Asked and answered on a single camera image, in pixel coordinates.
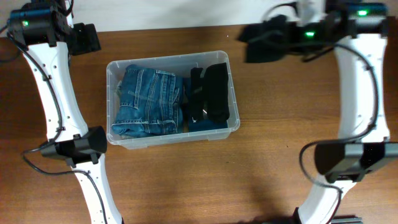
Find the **dark blue jeans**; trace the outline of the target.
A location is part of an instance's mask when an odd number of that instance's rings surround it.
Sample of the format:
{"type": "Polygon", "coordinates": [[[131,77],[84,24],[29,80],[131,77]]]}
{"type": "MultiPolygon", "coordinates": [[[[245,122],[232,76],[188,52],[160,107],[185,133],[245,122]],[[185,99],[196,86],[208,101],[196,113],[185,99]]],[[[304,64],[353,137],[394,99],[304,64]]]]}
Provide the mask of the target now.
{"type": "Polygon", "coordinates": [[[183,78],[130,65],[123,78],[119,111],[111,129],[120,136],[146,138],[183,131],[183,78]]]}

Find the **black garment with tape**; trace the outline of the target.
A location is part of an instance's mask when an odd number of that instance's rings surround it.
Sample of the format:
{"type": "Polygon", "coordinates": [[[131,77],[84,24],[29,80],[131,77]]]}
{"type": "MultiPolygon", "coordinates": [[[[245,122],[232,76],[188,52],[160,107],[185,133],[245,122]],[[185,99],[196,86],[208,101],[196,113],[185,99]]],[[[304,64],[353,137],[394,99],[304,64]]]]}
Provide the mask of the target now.
{"type": "Polygon", "coordinates": [[[194,121],[224,123],[229,119],[228,82],[226,62],[190,70],[189,111],[194,121]]]}

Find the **teal blue garment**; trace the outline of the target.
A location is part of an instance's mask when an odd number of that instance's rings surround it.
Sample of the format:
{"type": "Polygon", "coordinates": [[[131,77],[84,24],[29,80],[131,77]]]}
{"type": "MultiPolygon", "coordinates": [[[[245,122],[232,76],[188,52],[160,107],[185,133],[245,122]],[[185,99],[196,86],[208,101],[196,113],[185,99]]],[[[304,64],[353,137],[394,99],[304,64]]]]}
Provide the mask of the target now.
{"type": "Polygon", "coordinates": [[[190,79],[183,79],[184,87],[184,99],[181,105],[183,112],[183,123],[185,132],[197,132],[197,131],[209,131],[212,129],[224,129],[228,127],[228,123],[225,121],[223,123],[215,123],[209,119],[204,119],[201,121],[194,121],[189,112],[189,101],[190,101],[190,79]]]}

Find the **light blue jeans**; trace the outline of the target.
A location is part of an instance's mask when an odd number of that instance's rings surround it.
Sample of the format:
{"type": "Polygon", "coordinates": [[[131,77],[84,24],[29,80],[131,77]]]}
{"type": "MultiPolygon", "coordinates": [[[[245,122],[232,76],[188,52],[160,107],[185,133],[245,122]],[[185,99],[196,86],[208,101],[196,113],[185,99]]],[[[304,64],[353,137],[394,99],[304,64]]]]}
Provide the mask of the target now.
{"type": "Polygon", "coordinates": [[[115,92],[116,92],[116,95],[118,96],[118,98],[121,97],[122,92],[123,92],[122,85],[123,85],[123,81],[120,80],[120,81],[118,82],[117,86],[116,86],[116,91],[115,91],[115,92]]]}

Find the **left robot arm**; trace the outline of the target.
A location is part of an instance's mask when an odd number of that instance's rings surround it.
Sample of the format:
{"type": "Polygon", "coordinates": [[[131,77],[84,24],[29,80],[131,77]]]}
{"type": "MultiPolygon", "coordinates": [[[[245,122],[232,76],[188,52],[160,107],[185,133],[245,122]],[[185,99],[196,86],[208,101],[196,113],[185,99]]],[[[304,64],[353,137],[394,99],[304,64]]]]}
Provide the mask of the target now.
{"type": "Polygon", "coordinates": [[[70,77],[71,57],[101,46],[95,25],[74,23],[72,10],[73,1],[30,1],[7,21],[7,37],[34,75],[47,125],[47,140],[21,157],[44,175],[75,175],[92,223],[123,223],[106,175],[106,133],[87,126],[70,77]]]}

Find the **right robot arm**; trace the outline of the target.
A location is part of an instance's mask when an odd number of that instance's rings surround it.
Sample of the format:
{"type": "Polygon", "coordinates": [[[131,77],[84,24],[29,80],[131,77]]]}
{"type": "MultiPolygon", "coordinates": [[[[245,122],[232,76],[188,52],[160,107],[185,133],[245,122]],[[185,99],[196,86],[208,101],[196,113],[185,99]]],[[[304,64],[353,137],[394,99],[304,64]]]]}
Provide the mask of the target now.
{"type": "Polygon", "coordinates": [[[291,49],[318,54],[335,51],[340,73],[338,137],[310,143],[317,176],[288,223],[360,223],[338,218],[343,197],[364,177],[397,158],[384,113],[383,59],[387,46],[387,7],[380,2],[299,1],[291,49]]]}

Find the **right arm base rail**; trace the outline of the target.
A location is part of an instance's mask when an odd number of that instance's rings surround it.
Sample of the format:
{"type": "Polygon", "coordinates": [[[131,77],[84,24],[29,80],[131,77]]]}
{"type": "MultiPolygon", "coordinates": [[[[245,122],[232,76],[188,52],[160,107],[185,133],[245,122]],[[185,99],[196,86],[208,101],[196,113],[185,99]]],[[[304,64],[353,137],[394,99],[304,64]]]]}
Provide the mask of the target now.
{"type": "Polygon", "coordinates": [[[331,224],[363,224],[363,219],[355,215],[335,217],[330,222],[331,224]]]}

